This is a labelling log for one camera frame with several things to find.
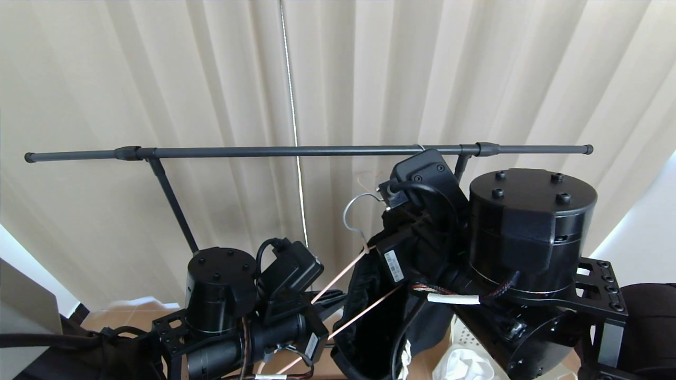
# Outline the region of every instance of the screw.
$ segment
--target screw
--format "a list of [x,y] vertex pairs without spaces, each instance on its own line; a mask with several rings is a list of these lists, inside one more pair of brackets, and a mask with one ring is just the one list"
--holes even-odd
[[611,302],[610,307],[613,308],[616,312],[625,311],[625,307],[622,306],[622,304],[618,304],[617,302]]
[[569,204],[571,202],[571,195],[568,193],[559,193],[556,194],[556,203],[557,204]]
[[552,174],[552,183],[559,182],[563,182],[563,174],[561,173]]
[[505,191],[501,188],[493,189],[493,198],[494,199],[501,199],[505,196]]

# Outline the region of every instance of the metal rod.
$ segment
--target metal rod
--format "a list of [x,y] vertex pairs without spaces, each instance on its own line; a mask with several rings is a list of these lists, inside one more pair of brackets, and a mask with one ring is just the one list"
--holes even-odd
[[[500,153],[565,153],[590,154],[591,145],[426,145],[445,155],[493,156]],[[121,147],[107,151],[66,151],[58,153],[26,153],[27,162],[100,160],[146,160],[149,158],[236,158],[236,157],[316,157],[316,156],[411,156],[419,153],[417,145],[356,145],[313,147],[198,147],[141,148]]]
[[174,212],[174,216],[176,217],[176,221],[178,222],[180,230],[183,232],[185,241],[188,242],[188,246],[190,247],[190,250],[193,252],[193,254],[196,253],[199,251],[199,248],[197,248],[197,243],[195,242],[193,233],[190,231],[188,221],[185,219],[185,215],[183,215],[183,211],[178,204],[178,199],[176,198],[176,194],[174,194],[174,190],[171,188],[171,184],[169,183],[169,179],[164,172],[164,167],[162,166],[160,159],[151,158],[148,159],[148,163],[153,169],[153,173],[158,178],[160,186],[162,186],[162,191],[169,201],[169,206],[171,206],[171,210]]
[[458,156],[458,161],[456,161],[456,170],[455,170],[455,176],[458,179],[458,182],[462,179],[462,173],[464,173],[465,168],[467,167],[467,162],[470,159],[470,155],[468,154],[461,154]]

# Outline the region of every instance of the curtain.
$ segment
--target curtain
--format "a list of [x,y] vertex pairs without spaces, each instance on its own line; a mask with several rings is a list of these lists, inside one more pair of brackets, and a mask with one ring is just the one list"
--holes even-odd
[[[28,165],[26,151],[591,143],[473,158],[461,183],[515,166],[589,182],[588,256],[676,149],[676,3],[281,5],[0,4],[0,222],[89,308],[182,302],[187,245],[147,164]],[[294,158],[163,163],[200,247],[304,240],[304,219],[323,285],[361,246],[346,203],[401,159],[302,158],[300,178]],[[359,199],[348,222],[370,236],[382,211]]]

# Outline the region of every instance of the beige curtain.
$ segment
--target beige curtain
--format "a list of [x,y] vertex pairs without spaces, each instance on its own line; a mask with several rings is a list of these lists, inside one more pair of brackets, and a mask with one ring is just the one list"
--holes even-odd
[[[588,181],[590,254],[676,148],[674,2],[283,1],[281,16],[278,1],[0,3],[0,222],[88,307],[181,302],[187,246],[147,164],[26,151],[591,143],[473,158],[462,182],[513,166]],[[357,180],[400,159],[300,160],[320,284],[359,250],[341,221]],[[304,239],[295,159],[164,161],[200,247]],[[370,235],[381,212],[360,199],[349,221]]]

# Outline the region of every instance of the white sticker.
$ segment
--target white sticker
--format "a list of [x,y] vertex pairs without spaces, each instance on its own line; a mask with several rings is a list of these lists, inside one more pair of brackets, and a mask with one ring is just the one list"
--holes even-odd
[[312,335],[310,335],[310,340],[308,341],[308,347],[305,348],[305,356],[310,358],[310,360],[312,360],[312,356],[314,354],[314,349],[317,348],[318,342],[319,342],[319,338],[317,338],[317,335],[312,333]]
[[287,376],[286,376],[286,375],[277,375],[277,374],[275,374],[275,375],[261,375],[261,374],[257,374],[256,377],[254,377],[254,379],[256,379],[256,380],[258,380],[258,379],[267,379],[267,380],[287,380]]
[[397,254],[394,251],[389,251],[385,253],[385,261],[387,261],[387,266],[389,267],[390,273],[392,273],[392,278],[394,282],[398,283],[404,279],[404,274],[402,273],[402,268],[399,266],[399,261],[397,260]]

